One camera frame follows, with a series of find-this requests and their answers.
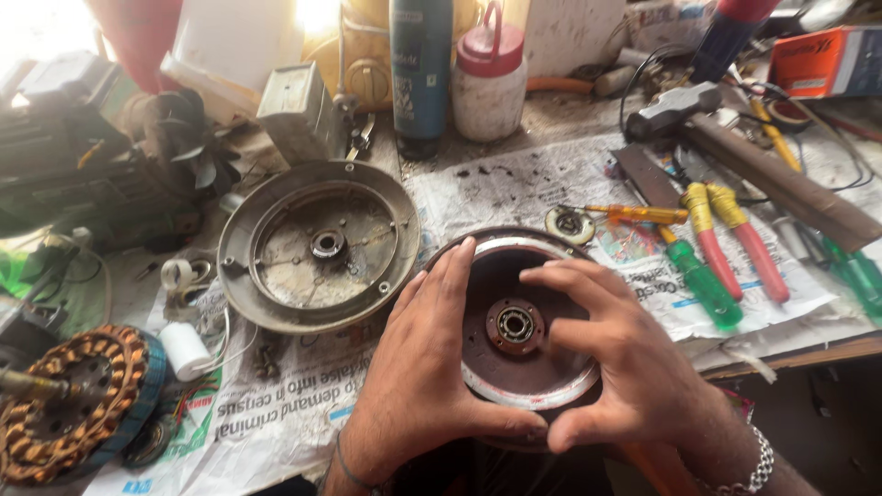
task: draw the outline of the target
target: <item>cardboard box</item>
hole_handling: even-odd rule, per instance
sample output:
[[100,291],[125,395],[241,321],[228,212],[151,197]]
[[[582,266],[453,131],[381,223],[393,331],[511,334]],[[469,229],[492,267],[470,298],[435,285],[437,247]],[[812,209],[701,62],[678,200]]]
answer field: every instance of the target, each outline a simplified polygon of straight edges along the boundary
[[769,80],[803,98],[882,94],[882,26],[839,26],[779,40]]

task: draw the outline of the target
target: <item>metal box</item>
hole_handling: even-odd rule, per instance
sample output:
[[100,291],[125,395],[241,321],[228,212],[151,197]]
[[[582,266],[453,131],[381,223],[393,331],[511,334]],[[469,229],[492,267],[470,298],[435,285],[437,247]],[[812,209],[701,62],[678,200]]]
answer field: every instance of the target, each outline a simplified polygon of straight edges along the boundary
[[273,71],[258,120],[290,165],[346,154],[343,118],[315,62]]

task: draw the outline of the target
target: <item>red plastic part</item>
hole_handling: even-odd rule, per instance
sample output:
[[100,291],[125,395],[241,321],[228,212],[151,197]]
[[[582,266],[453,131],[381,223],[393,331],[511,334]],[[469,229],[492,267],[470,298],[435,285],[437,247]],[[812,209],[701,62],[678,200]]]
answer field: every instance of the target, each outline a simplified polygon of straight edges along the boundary
[[790,300],[790,290],[787,288],[787,284],[784,283],[781,272],[778,271],[778,267],[774,264],[772,256],[769,255],[766,244],[763,243],[763,240],[759,237],[753,226],[745,223],[732,230],[735,231],[735,235],[744,246],[747,255],[751,257],[753,267],[757,269],[759,279],[763,282],[763,288],[768,296],[772,298],[772,301],[782,304]]
[[[496,25],[490,31],[490,15]],[[494,0],[484,14],[483,26],[472,28],[456,44],[456,64],[466,74],[495,78],[514,72],[524,56],[524,32],[503,24],[502,8]]]
[[759,22],[772,14],[781,0],[720,0],[716,12],[741,22]]
[[142,90],[157,94],[180,89],[160,73],[172,49],[183,0],[86,0],[116,53],[116,61]]
[[738,284],[735,273],[732,272],[732,267],[729,267],[726,255],[722,254],[720,243],[716,239],[714,230],[706,229],[699,232],[698,239],[701,251],[705,254],[705,259],[707,260],[707,266],[711,267],[717,279],[722,282],[723,287],[726,288],[726,291],[732,295],[735,301],[741,301],[744,297],[744,292],[741,291],[741,285]]

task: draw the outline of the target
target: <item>wooden hammer handle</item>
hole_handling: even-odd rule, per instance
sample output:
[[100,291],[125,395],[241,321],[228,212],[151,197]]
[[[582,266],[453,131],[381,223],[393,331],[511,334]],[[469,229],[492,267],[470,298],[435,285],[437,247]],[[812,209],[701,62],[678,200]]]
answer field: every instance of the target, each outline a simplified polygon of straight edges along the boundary
[[779,157],[763,153],[711,117],[702,113],[689,117],[680,133],[842,250],[853,253],[882,237],[882,224],[863,210],[791,169]]

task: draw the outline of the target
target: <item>hammer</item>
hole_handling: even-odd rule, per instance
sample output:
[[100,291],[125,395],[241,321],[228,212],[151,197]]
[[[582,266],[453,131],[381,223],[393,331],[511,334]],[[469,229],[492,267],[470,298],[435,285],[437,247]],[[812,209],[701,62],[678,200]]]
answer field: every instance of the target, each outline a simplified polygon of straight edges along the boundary
[[848,253],[882,237],[882,224],[863,210],[707,116],[721,105],[716,83],[674,88],[662,94],[657,103],[628,116],[626,130],[638,141],[678,137],[705,150]]

